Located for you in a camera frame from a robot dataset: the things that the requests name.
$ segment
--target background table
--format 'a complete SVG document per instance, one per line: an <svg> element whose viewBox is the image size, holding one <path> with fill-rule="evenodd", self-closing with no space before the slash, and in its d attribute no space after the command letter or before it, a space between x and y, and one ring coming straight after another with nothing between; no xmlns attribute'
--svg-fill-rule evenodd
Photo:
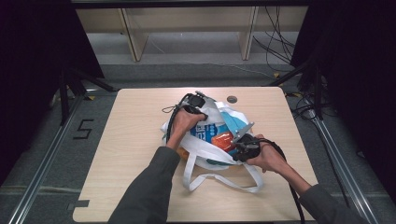
<svg viewBox="0 0 396 224"><path fill-rule="evenodd" d="M288 162L311 184L317 180L304 150L290 109L280 88L169 88L121 90L112 108L77 207L77 222L106 222L130 183L144 170L163 141L161 126L170 118L162 109L175 105L186 93L202 91L231 104L254 121L254 133L277 142ZM276 221L300 219L288 183L279 175L263 175L264 188L255 194L231 189L207 179L197 190L182 186L186 162L177 167L169 204L168 221ZM193 175L204 173L196 167ZM245 168L232 167L221 174L241 185L254 184ZM312 219L305 212L307 219Z"/></svg>

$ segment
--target black stand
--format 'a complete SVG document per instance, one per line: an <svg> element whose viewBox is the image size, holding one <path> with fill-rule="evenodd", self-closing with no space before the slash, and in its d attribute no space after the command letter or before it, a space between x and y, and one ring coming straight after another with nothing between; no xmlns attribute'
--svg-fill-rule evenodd
<svg viewBox="0 0 396 224"><path fill-rule="evenodd" d="M343 21L346 19L348 11L353 8L353 3L354 0L344 0L340 3L340 7L333 13L332 18L329 20L318 43L305 63L302 63L280 79L269 84L269 86L279 86L290 78L303 73L298 87L300 91L306 91L309 89L310 85L314 84L314 110L316 116L320 119L323 119L320 111L322 91L322 71L320 68L323 67L323 64L327 63L326 61L329 61L328 55L332 53L334 49L333 46L336 45L339 39L338 34L340 34L343 29Z"/></svg>
<svg viewBox="0 0 396 224"><path fill-rule="evenodd" d="M96 86L106 90L106 91L119 91L120 89L113 88L106 83L96 79L95 77L91 77L76 68L66 68L59 75L59 92L61 94L61 104L62 104L62 121L61 125L64 125L64 122L70 115L68 96L67 96L67 86L76 96L83 96L87 90L84 85L81 83L81 79L86 79Z"/></svg>

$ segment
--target long sleeve shirt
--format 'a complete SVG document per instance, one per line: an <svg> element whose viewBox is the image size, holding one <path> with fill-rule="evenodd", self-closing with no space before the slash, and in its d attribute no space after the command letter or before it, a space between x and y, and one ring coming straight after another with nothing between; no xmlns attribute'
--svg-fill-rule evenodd
<svg viewBox="0 0 396 224"><path fill-rule="evenodd" d="M149 166L125 191L108 223L166 223L172 177L179 161L173 149L159 147ZM318 223L368 223L319 185L301 195L299 201Z"/></svg>

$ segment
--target table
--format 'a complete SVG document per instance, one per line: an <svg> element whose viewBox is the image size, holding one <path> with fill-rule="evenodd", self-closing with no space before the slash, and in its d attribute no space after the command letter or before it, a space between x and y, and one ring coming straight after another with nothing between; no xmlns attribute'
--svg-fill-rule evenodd
<svg viewBox="0 0 396 224"><path fill-rule="evenodd" d="M163 141L161 126L170 118L162 109L175 105L186 93L201 91L217 101L237 97L230 104L254 121L254 133L279 144L288 162L311 184L318 183L303 142L278 87L168 88L121 90L113 105L91 169L79 196L88 207L77 207L77 222L106 222L124 191L145 169ZM298 220L288 183L279 175L263 175L264 188L255 194L230 189L215 179L207 179L188 192L182 186L186 162L181 161L173 178L168 221L279 221ZM193 175L204 170L194 169ZM243 166L221 174L241 185L254 182ZM305 212L306 219L312 219Z"/></svg>

